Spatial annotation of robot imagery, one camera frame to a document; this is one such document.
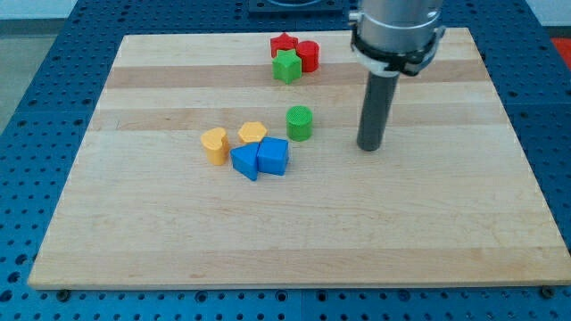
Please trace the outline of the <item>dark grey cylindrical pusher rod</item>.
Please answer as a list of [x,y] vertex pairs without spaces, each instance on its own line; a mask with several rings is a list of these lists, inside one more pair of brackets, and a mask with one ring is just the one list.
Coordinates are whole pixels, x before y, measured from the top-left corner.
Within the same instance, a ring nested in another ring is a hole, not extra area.
[[357,135],[357,145],[363,151],[373,152],[383,141],[398,78],[368,74]]

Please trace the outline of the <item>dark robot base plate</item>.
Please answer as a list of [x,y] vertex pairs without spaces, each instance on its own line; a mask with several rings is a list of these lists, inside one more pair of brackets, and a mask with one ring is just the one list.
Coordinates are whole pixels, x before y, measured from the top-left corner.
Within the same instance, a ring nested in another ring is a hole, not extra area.
[[337,12],[343,0],[247,0],[249,13]]

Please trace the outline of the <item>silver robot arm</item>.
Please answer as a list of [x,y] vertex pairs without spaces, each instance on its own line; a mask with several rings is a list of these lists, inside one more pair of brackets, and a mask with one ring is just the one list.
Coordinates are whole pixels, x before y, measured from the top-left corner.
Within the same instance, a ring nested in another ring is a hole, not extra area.
[[445,34],[442,0],[362,0],[351,12],[351,49],[368,70],[357,145],[377,150],[400,75],[415,77],[434,59]]

